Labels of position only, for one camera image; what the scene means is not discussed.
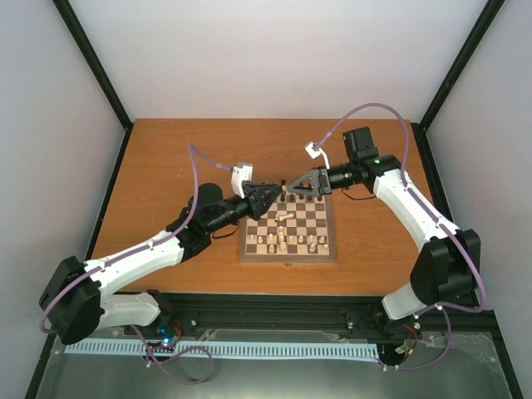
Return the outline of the wooden chess board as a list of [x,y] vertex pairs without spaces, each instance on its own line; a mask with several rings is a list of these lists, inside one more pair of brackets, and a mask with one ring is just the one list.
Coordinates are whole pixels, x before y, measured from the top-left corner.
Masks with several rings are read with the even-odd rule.
[[[326,196],[313,202],[282,203],[279,197],[260,220],[243,219],[240,224],[239,259],[245,263],[262,264],[333,264],[337,259],[335,227],[331,200]],[[294,213],[283,222],[274,220],[276,214]],[[287,249],[278,252],[278,227],[286,229]],[[307,237],[316,239],[316,252],[308,252]],[[318,238],[328,238],[329,255],[318,253]],[[276,252],[268,251],[270,244]]]

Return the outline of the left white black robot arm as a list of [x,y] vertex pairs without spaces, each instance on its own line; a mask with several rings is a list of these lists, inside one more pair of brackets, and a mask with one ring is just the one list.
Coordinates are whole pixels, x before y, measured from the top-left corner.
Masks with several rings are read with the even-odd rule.
[[99,259],[63,259],[39,299],[50,323],[44,332],[56,334],[65,345],[80,342],[98,329],[126,325],[167,333],[173,314],[159,293],[123,294],[121,290],[197,256],[211,245],[216,231],[241,219],[260,220],[282,191],[278,184],[246,183],[242,195],[225,198],[218,185],[205,183],[177,220],[144,242]]

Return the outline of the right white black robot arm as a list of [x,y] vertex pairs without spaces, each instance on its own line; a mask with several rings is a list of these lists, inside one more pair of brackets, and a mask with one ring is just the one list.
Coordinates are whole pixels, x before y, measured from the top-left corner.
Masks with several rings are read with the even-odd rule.
[[463,294],[478,293],[479,313],[486,291],[480,278],[480,237],[462,230],[439,212],[413,184],[394,155],[380,155],[369,128],[342,135],[348,161],[312,168],[291,182],[296,195],[322,197],[336,189],[362,184],[401,221],[419,250],[407,284],[386,295],[372,312],[371,325],[382,336],[393,325],[433,308],[467,311],[455,303]]

